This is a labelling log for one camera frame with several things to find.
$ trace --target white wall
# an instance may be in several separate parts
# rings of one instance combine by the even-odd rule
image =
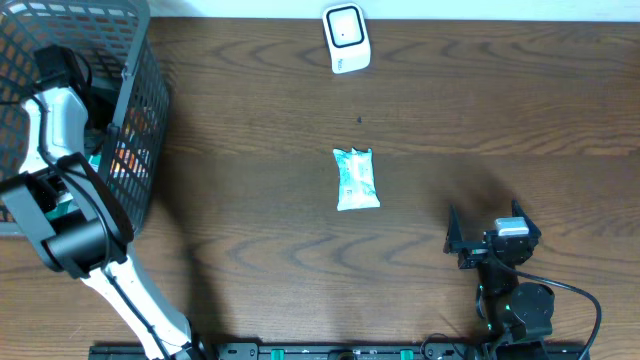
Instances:
[[[148,0],[154,16],[318,19],[330,0]],[[358,0],[368,19],[640,21],[640,0]]]

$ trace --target gray plastic basket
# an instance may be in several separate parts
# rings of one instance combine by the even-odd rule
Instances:
[[[137,232],[149,204],[166,133],[169,95],[147,39],[145,0],[8,1],[0,15],[2,101],[17,101],[15,86],[38,80],[33,51],[56,44],[84,55],[93,86],[117,95],[98,174],[122,204]],[[0,107],[0,181],[14,176],[26,156],[29,119],[19,106]],[[19,233],[0,204],[0,233]]]

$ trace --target blue plastic packet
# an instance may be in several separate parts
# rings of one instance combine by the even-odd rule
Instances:
[[[334,149],[340,170],[338,211],[380,207],[373,180],[373,151]]]

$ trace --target table surface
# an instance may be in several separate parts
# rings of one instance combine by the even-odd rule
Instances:
[[[472,339],[448,206],[479,238],[515,197],[543,234],[522,269],[598,297],[594,359],[640,357],[638,25],[367,24],[371,65],[334,76],[319,21],[152,21],[173,105],[136,246],[163,292],[218,341]],[[336,211],[332,150],[352,146],[373,149],[379,209]],[[1,358],[136,342],[24,239],[0,253]],[[553,339],[594,317],[556,290]]]

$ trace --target small plastic bag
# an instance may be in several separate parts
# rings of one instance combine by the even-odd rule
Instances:
[[[373,181],[373,151],[334,149],[340,170],[338,211],[380,207]]]

